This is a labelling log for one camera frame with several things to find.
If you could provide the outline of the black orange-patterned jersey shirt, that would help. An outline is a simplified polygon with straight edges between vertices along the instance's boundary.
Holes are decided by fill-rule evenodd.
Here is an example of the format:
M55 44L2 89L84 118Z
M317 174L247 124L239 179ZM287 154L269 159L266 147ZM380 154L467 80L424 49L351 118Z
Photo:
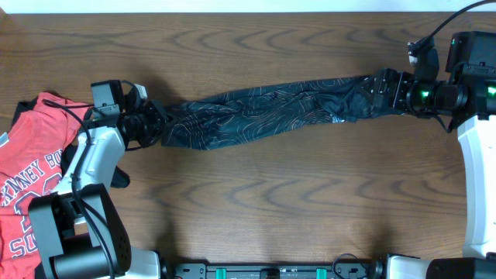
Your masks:
M164 147L215 150L302 126L356 122L393 115L358 92L364 76L296 81L227 91L166 107Z

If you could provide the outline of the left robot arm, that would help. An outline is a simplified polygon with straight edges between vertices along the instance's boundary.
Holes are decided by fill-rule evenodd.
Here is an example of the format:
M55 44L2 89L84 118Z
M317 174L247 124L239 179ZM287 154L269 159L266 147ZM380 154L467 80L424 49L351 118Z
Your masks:
M78 118L77 150L50 194L29 203L40 253L37 278L171 278L159 253L131 246L109 196L115 169L129 151L157 143L167 123L159 101L146 89L109 80L91 85L93 106Z

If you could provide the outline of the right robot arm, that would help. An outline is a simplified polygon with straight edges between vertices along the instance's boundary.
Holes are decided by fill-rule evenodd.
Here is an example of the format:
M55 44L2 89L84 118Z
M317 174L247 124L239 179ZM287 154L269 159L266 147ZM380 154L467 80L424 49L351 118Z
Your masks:
M369 268L370 278L493 278L495 276L495 35L453 34L446 63L448 81L437 78L432 39L410 43L412 74L383 69L358 91L376 109L417 118L451 118L466 178L467 226L461 257L422 260L388 254Z

